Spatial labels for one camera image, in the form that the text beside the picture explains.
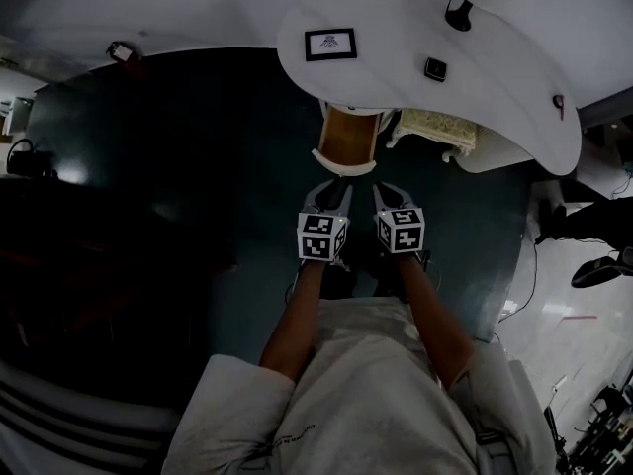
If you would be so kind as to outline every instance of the curved white table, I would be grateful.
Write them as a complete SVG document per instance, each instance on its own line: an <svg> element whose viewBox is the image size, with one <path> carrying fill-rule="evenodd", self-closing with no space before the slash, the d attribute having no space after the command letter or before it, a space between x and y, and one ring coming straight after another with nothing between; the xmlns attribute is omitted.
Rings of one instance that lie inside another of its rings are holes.
<svg viewBox="0 0 633 475"><path fill-rule="evenodd" d="M447 0L304 0L285 17L278 54L306 92L356 108L446 113L490 129L468 157L479 172L530 157L568 174L581 151L572 95L546 54L497 16L474 7L473 28L444 20ZM306 62L305 32L353 28L358 57ZM447 63L443 83L423 75L428 57ZM552 97L565 96L565 118Z"/></svg>

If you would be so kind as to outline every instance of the cloth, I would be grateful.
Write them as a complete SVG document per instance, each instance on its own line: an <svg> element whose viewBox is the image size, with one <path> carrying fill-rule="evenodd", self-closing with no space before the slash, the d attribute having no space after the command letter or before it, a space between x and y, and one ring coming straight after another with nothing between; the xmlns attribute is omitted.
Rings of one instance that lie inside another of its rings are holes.
<svg viewBox="0 0 633 475"><path fill-rule="evenodd" d="M162 473L473 474L476 435L461 400L511 436L521 475L549 475L551 435L525 382L514 378L500 345L486 345L451 397L407 305L322 301L316 355L296 386L232 357L210 359Z"/></svg>

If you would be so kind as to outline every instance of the black frame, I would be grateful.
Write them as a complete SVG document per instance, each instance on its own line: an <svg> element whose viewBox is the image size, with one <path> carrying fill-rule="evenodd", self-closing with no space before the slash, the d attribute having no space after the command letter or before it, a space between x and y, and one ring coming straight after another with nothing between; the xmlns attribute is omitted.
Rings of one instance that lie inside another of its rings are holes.
<svg viewBox="0 0 633 475"><path fill-rule="evenodd" d="M310 49L310 37L322 36L323 34L347 34L349 35L349 43L351 45L350 52L322 52L319 54L312 54ZM306 32L306 61L319 61L322 59L344 59L344 58L357 58L356 54L356 38L354 37L353 28L336 28L332 30L313 30Z"/></svg>

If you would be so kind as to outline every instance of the floor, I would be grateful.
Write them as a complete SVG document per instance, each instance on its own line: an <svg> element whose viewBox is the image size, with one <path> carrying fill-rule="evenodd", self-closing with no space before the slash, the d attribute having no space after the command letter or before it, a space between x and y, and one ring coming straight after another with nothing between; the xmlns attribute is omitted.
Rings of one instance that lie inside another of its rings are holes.
<svg viewBox="0 0 633 475"><path fill-rule="evenodd" d="M551 184L535 184L516 274L503 308L523 306L534 284L533 239L539 235L541 199L560 202ZM590 403L600 389L625 383L633 367L633 279L620 277L601 285L574 289L570 282L585 262L605 256L602 242L547 239L537 246L534 296L525 310L497 326L510 358L524 364L543 408L551 403L559 434L572 447L594 417ZM596 317L567 319L567 317Z"/></svg>
<svg viewBox="0 0 633 475"><path fill-rule="evenodd" d="M150 57L146 67L144 81L114 65L45 88L28 138L54 153L60 179L118 192L225 244L236 269L210 280L199 345L204 356L256 361L295 276L297 212L331 178L310 154L319 104L285 75L274 50L180 52ZM352 234L374 230L374 181L406 189L424 210L441 299L471 335L490 339L537 166L469 174L441 161L441 144L409 137L386 149L387 139L379 136L375 170L355 180ZM371 293L363 283L357 296Z"/></svg>

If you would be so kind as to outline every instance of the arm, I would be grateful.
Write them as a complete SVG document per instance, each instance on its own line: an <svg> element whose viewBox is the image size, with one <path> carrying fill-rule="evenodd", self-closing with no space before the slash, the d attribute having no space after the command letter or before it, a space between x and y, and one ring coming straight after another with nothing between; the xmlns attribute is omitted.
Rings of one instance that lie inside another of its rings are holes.
<svg viewBox="0 0 633 475"><path fill-rule="evenodd" d="M324 270L324 262L306 263L295 292L259 361L261 367L281 373L294 382L299 380L312 356Z"/></svg>
<svg viewBox="0 0 633 475"><path fill-rule="evenodd" d="M405 282L419 336L435 371L448 389L475 352L472 340L439 301L422 266L412 255L394 255Z"/></svg>

